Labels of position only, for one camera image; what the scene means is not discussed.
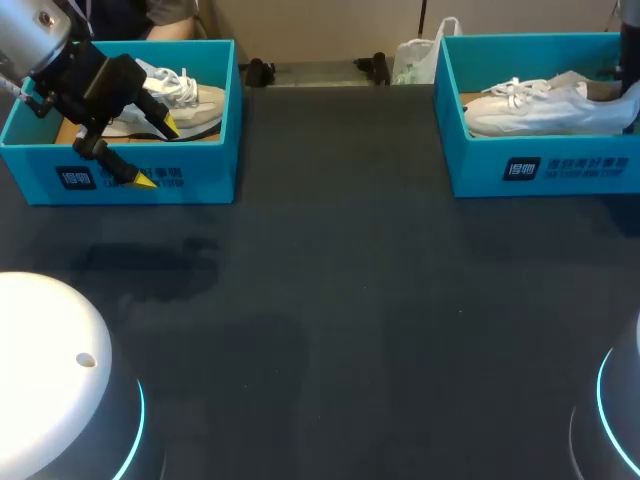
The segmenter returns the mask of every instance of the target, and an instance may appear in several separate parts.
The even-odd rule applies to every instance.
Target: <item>white sneaker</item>
[[[491,94],[466,105],[465,121],[475,136],[524,135],[618,135],[631,125],[640,111],[640,82],[613,101],[589,99],[591,86],[575,72],[550,81],[520,82],[517,78],[485,92]]]
[[[212,130],[222,121],[225,92],[221,88],[198,85],[187,77],[167,68],[155,68],[142,60],[136,60],[147,72],[144,88],[158,101],[169,107],[169,112],[180,131],[181,139],[189,139]],[[130,137],[153,135],[164,138],[147,122],[135,105],[127,105],[118,118],[105,129],[103,137]]]

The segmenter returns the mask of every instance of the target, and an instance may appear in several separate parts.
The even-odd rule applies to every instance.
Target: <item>brown cardboard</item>
[[[60,125],[60,130],[58,131],[58,136],[56,137],[56,145],[72,145],[74,140],[76,139],[76,135],[80,130],[79,125],[74,125],[66,118],[62,121],[62,125]],[[207,137],[193,140],[194,142],[217,142],[220,140],[220,134],[216,133],[214,135],[209,135]],[[107,143],[157,143],[162,142],[162,140],[155,138],[128,138],[128,137],[109,137],[105,138]]]
[[[460,94],[460,102],[462,103],[462,105],[466,105],[469,102],[472,102],[473,100],[477,99],[477,98],[481,98],[484,97],[485,95],[487,95],[486,93],[461,93]]]

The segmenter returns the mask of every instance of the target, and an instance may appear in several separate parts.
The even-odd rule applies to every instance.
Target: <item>beige wall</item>
[[[235,38],[246,58],[346,60],[415,37],[421,0],[200,0],[211,33]],[[425,33],[457,16],[466,33],[601,31],[613,0],[429,0]]]

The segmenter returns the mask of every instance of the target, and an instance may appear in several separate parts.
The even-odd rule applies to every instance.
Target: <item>teal box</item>
[[[619,34],[448,37],[442,42],[435,110],[457,197],[640,192],[640,136],[474,138],[460,93],[518,77],[549,79],[574,70],[597,79],[619,58]]]
[[[242,84],[234,42],[133,41],[96,42],[96,45],[108,56],[128,53],[178,74],[186,68],[187,75],[199,84],[224,88],[220,140],[112,144],[113,150],[150,174],[158,185],[153,190],[120,187],[95,161],[83,160],[70,145],[54,144],[62,123],[58,112],[40,120],[25,104],[16,101],[0,137],[0,154],[27,202],[30,205],[232,202],[242,123]],[[65,189],[60,173],[65,171],[88,172],[95,188]]]

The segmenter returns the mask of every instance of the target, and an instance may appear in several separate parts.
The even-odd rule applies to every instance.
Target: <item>person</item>
[[[195,0],[54,1],[71,18],[73,40],[188,40],[194,35]]]

